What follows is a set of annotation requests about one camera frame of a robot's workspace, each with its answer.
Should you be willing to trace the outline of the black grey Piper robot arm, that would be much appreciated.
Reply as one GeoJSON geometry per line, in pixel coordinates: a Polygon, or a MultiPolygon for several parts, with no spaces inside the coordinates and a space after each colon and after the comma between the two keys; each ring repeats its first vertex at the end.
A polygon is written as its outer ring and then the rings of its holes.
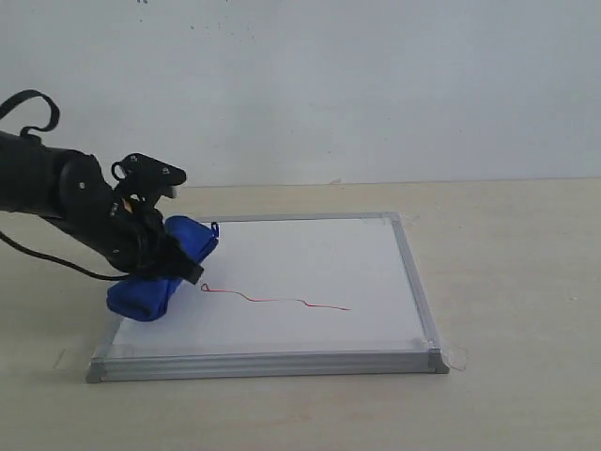
{"type": "Polygon", "coordinates": [[[167,231],[156,208],[161,197],[174,197],[185,172],[140,153],[113,167],[123,173],[116,187],[92,155],[45,147],[36,136],[2,133],[1,209],[38,216],[124,276],[196,283],[202,267],[167,231]]]}

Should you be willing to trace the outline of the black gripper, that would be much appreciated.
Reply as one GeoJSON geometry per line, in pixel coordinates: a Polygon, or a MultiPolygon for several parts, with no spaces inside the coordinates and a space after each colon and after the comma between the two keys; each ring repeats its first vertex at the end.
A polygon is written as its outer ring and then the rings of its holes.
{"type": "Polygon", "coordinates": [[[156,209],[160,197],[172,192],[125,196],[108,185],[77,185],[61,193],[61,215],[45,221],[102,255],[120,272],[149,279],[181,278],[196,285],[204,268],[188,259],[156,209]]]}

